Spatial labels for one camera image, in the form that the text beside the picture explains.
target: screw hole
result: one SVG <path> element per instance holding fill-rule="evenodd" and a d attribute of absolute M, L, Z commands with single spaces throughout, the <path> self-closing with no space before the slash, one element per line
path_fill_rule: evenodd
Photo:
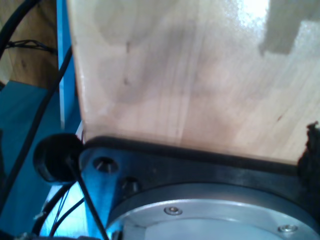
<path fill-rule="evenodd" d="M 127 176 L 123 179 L 122 190 L 124 190 L 127 195 L 135 194 L 141 189 L 142 186 L 136 177 Z"/>
<path fill-rule="evenodd" d="M 117 163 L 110 157 L 100 156 L 93 160 L 93 167 L 102 173 L 112 174 L 118 171 Z"/>

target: wooden board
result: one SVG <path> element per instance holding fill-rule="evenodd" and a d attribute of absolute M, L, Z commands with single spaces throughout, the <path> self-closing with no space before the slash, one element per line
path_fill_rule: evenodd
<path fill-rule="evenodd" d="M 318 0 L 69 0 L 85 137 L 296 164 L 320 119 Z"/>
<path fill-rule="evenodd" d="M 0 0 L 0 27 L 24 0 Z M 11 41 L 32 39 L 57 47 L 56 1 L 42 0 L 23 18 Z M 41 50 L 11 48 L 0 61 L 0 82 L 9 80 L 48 88 L 58 74 L 57 56 Z"/>

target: metal ring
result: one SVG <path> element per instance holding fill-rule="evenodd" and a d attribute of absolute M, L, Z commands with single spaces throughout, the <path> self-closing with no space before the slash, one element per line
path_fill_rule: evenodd
<path fill-rule="evenodd" d="M 166 214 L 164 209 L 172 207 L 182 214 Z M 108 231 L 124 226 L 139 231 L 156 225 L 172 228 L 177 222 L 190 224 L 199 219 L 225 227 L 259 229 L 259 234 L 271 234 L 272 239 L 320 240 L 316 221 L 292 202 L 258 190 L 214 183 L 171 185 L 139 193 L 110 213 Z"/>

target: light wood surface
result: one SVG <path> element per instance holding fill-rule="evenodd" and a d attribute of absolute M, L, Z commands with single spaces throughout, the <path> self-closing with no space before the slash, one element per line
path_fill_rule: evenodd
<path fill-rule="evenodd" d="M 24 0 L 0 0 L 0 28 Z M 56 1 L 42 0 L 23 18 L 11 41 L 32 39 L 57 47 Z M 11 48 L 0 61 L 0 82 L 9 80 L 47 88 L 58 73 L 58 57 L 41 50 Z"/>
<path fill-rule="evenodd" d="M 320 119 L 319 0 L 69 0 L 85 137 L 296 164 Z"/>

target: blue metal frame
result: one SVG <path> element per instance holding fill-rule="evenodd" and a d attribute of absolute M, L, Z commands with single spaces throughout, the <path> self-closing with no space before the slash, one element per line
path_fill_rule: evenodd
<path fill-rule="evenodd" d="M 66 52 L 71 46 L 68 9 L 66 0 L 56 1 L 57 40 L 58 40 L 58 63 L 59 68 L 64 61 Z M 76 98 L 76 78 L 73 57 L 59 85 L 60 95 L 60 121 L 64 129 L 66 123 L 74 111 Z"/>

